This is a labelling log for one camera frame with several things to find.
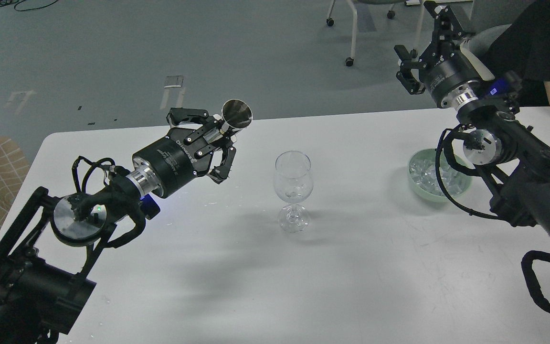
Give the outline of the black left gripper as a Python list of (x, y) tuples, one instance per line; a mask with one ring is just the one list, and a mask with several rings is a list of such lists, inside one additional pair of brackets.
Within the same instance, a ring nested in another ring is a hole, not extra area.
[[(223, 119), (204, 109), (171, 107), (166, 120), (170, 131), (132, 156), (132, 181), (140, 196), (154, 193), (167, 198), (194, 178), (207, 174), (217, 184), (229, 178), (236, 156), (236, 135), (220, 133)], [(196, 130), (175, 128), (198, 124)], [(208, 155), (215, 161), (208, 165)]]

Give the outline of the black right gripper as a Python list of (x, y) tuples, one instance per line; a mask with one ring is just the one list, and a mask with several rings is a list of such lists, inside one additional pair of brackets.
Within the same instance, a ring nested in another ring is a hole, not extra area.
[(471, 20), (457, 5), (439, 9), (439, 4), (426, 0), (423, 6), (434, 19), (431, 41), (417, 60), (406, 46), (394, 46), (400, 62), (397, 80), (411, 95), (426, 92), (439, 108), (460, 108), (478, 100), (479, 74), (457, 53), (461, 43), (476, 34)]

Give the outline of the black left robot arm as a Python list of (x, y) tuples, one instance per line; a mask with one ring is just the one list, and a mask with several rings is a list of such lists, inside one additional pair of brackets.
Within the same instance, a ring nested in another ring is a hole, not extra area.
[[(89, 163), (75, 193), (64, 197), (37, 188), (0, 240), (0, 344), (54, 344), (68, 334), (94, 291), (87, 277), (104, 249), (138, 237), (160, 211), (154, 196), (167, 198), (193, 179), (215, 183), (229, 177), (236, 133), (253, 120), (244, 102), (231, 99), (220, 114), (172, 107), (170, 130), (133, 154), (133, 169), (111, 158)], [(47, 264), (35, 246), (47, 225), (71, 247), (85, 247), (77, 273)]]

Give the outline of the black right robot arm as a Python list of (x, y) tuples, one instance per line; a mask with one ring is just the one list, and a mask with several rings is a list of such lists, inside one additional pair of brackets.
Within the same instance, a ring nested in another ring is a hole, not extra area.
[[(440, 175), (437, 185), (445, 198), (469, 215), (502, 220), (511, 226), (540, 225), (550, 237), (550, 146), (519, 123), (521, 79), (515, 72), (496, 78), (467, 49), (475, 31), (458, 6), (423, 6), (434, 19), (432, 39), (413, 59), (396, 45), (400, 60), (396, 77), (411, 95), (427, 91), (439, 108), (456, 111), (458, 126), (445, 129), (435, 150), (456, 171), (480, 177), (492, 194), (490, 214), (480, 213), (452, 198)], [(535, 260), (550, 263), (550, 253), (530, 251), (521, 260), (522, 273), (533, 302), (550, 313), (533, 271)]]

